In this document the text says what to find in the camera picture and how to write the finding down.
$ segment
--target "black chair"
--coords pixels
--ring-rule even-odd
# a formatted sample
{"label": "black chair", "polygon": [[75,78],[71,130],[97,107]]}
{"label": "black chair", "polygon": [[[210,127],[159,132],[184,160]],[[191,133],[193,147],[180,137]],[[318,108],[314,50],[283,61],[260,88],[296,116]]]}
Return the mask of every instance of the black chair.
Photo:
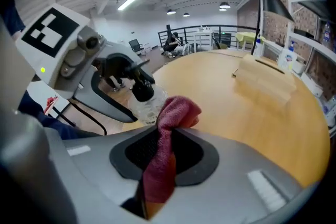
{"label": "black chair", "polygon": [[139,44],[137,39],[130,41],[129,44],[134,52],[143,50],[142,44]]}

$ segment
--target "wall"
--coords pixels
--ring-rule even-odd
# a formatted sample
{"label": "wall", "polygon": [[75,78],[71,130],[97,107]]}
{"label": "wall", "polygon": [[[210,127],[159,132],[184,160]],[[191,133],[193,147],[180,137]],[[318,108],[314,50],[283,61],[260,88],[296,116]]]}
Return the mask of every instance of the wall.
{"label": "wall", "polygon": [[[287,0],[281,1],[286,7],[288,6]],[[292,5],[292,10],[293,12],[295,12],[301,7],[302,6],[300,4],[294,3]],[[238,10],[238,23],[240,25],[245,23],[256,26],[257,11],[258,2],[256,2],[255,0],[250,0]],[[293,19],[295,21],[295,28],[307,31],[312,35],[315,34],[317,16],[313,12],[307,10],[306,8],[303,8],[293,15]],[[271,13],[264,13],[263,36],[268,40],[283,44],[284,40],[286,40],[286,35],[287,22],[283,19],[279,19],[279,16],[272,15]],[[295,44],[294,50],[297,54],[301,55],[305,59],[308,59],[311,47],[303,42],[297,42],[297,44]],[[312,63],[308,70],[308,73],[312,75],[315,81],[323,87],[323,95],[327,99],[331,98],[334,94],[336,94],[336,68],[335,65],[326,57],[316,52],[312,59]]]}
{"label": "wall", "polygon": [[167,15],[165,12],[125,12],[105,15],[109,25],[108,39],[128,45],[137,39],[139,43],[149,43],[151,47],[160,46],[158,32],[165,31],[166,25],[171,29],[207,24],[237,25],[237,12],[232,9],[220,12],[218,7],[202,7],[188,9],[190,17],[183,13]]}
{"label": "wall", "polygon": [[[237,12],[238,25],[257,28],[258,20],[258,0],[250,0]],[[238,29],[241,32],[254,32],[248,29]]]}

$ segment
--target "red towel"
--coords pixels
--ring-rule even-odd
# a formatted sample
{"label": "red towel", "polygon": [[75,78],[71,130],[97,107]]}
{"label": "red towel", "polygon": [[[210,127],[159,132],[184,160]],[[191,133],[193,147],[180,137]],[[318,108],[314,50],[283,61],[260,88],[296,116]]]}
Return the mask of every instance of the red towel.
{"label": "red towel", "polygon": [[174,127],[192,127],[198,122],[201,109],[186,97],[166,100],[157,117],[158,149],[145,172],[143,187],[145,201],[165,203],[174,191],[176,160],[172,151],[171,134]]}

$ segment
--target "wooden table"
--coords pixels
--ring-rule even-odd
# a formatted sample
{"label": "wooden table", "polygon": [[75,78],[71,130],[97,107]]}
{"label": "wooden table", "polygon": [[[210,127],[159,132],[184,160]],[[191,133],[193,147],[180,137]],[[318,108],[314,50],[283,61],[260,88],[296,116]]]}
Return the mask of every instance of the wooden table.
{"label": "wooden table", "polygon": [[[163,66],[154,78],[169,96],[184,95],[201,107],[194,128],[251,146],[302,187],[319,181],[328,165],[330,142],[316,99],[296,77],[297,90],[285,106],[237,82],[232,73],[245,54],[198,52]],[[141,126],[140,122],[124,124],[123,131]]]}

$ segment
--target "yellow table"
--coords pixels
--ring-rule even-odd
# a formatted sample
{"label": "yellow table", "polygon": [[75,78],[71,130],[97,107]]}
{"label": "yellow table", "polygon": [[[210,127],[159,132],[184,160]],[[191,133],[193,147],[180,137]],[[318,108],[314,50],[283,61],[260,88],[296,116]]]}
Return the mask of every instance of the yellow table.
{"label": "yellow table", "polygon": [[[239,42],[239,45],[242,45],[243,50],[245,49],[245,44],[251,43],[253,44],[254,39],[256,37],[256,33],[254,32],[238,32],[236,33],[236,39]],[[260,36],[260,41],[264,42],[265,38],[263,36]]]}
{"label": "yellow table", "polygon": [[[240,84],[232,73],[246,52],[198,52],[170,62],[155,74],[169,96],[184,95],[202,109],[194,128],[245,143],[292,175],[302,187],[324,175],[329,133],[315,97],[295,77],[297,90],[281,106],[271,97]],[[124,124],[123,130],[141,127]]]}

